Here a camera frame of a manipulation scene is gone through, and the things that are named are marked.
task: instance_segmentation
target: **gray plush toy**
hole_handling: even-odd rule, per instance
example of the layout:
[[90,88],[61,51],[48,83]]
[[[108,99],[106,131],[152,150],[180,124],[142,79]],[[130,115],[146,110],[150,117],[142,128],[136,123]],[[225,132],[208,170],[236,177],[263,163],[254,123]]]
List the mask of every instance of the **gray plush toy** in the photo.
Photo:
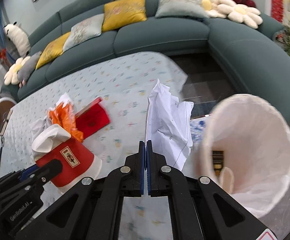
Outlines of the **gray plush toy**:
[[17,72],[17,79],[20,81],[20,88],[26,84],[30,75],[34,72],[41,54],[42,54],[41,51],[36,52]]

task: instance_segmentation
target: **sofa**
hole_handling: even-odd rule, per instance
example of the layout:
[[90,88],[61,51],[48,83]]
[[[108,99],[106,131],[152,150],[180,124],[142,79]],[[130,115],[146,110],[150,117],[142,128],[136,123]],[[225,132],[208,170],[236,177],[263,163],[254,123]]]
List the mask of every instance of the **sofa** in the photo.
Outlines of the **sofa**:
[[[76,23],[103,13],[104,4],[114,0],[77,0],[55,12],[30,36],[30,54],[69,32]],[[156,51],[167,56],[209,52],[238,93],[266,99],[290,122],[290,57],[272,41],[283,26],[262,14],[264,23],[254,30],[227,19],[155,18],[158,0],[146,0],[148,19],[102,33],[87,40],[35,70],[22,88],[2,86],[20,101],[70,73],[140,51]]]

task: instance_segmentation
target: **floral tablecloth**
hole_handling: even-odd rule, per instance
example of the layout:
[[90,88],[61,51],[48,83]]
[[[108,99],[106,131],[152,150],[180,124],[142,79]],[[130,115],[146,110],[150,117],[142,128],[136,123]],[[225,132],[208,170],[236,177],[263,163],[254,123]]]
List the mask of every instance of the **floral tablecloth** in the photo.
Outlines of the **floral tablecloth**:
[[[124,165],[126,156],[138,152],[139,141],[145,140],[147,96],[157,78],[170,87],[172,95],[180,97],[187,75],[168,57],[141,52],[85,68],[30,95],[13,108],[4,134],[0,177],[34,164],[29,124],[43,118],[65,92],[73,100],[76,112],[95,98],[103,98],[111,123],[83,144],[103,160],[99,178],[107,176]],[[44,188],[44,205],[34,217],[61,196],[50,182]],[[167,198],[125,198],[120,239],[172,239]]]

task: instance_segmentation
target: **white trash bag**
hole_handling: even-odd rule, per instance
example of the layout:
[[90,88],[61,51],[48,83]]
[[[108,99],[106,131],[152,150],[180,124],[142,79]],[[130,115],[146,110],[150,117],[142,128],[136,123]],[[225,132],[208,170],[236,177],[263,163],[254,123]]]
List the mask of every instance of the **white trash bag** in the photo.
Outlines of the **white trash bag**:
[[255,217],[270,212],[288,190],[290,128],[264,99],[233,95],[217,104],[207,119],[197,169],[220,184],[213,150],[224,151],[223,167],[229,168],[219,176],[223,189],[232,191],[228,193]]

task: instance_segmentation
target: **warning label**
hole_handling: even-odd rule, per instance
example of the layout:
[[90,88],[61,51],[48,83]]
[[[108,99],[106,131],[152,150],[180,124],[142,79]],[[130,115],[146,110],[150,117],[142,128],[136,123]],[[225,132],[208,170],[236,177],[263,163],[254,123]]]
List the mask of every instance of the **warning label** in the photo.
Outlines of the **warning label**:
[[268,228],[256,240],[277,240],[275,235]]

